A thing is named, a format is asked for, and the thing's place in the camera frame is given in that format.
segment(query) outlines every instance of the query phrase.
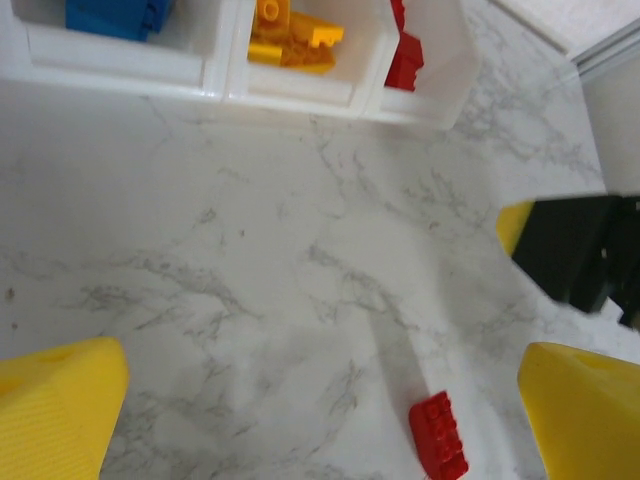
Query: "white storage bin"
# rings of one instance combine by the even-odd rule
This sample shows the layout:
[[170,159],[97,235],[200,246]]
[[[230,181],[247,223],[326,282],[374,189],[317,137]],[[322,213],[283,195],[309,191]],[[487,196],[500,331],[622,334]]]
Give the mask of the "white storage bin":
[[260,107],[359,117],[372,89],[384,83],[399,34],[390,0],[293,0],[291,9],[341,25],[336,66],[312,75],[247,60],[255,0],[241,3],[231,52],[228,100]]
[[390,123],[426,123],[447,130],[455,124],[480,70],[480,55],[458,0],[404,0],[405,31],[422,42],[425,66],[416,91],[374,91],[366,118]]
[[137,43],[65,29],[64,0],[4,0],[2,69],[19,79],[145,95],[207,95],[226,82],[237,0],[178,0],[160,34]]

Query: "lego stud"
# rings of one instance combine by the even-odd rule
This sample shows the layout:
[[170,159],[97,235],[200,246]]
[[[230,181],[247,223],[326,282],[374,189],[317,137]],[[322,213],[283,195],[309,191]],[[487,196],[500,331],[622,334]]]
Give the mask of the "lego stud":
[[262,17],[269,21],[275,22],[280,14],[280,6],[276,0],[266,0],[262,5]]

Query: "black plastic piece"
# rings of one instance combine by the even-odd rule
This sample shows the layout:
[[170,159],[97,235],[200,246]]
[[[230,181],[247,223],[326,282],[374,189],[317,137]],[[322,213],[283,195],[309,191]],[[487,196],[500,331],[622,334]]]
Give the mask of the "black plastic piece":
[[536,202],[512,258],[553,300],[594,313],[611,297],[631,326],[640,312],[640,197]]

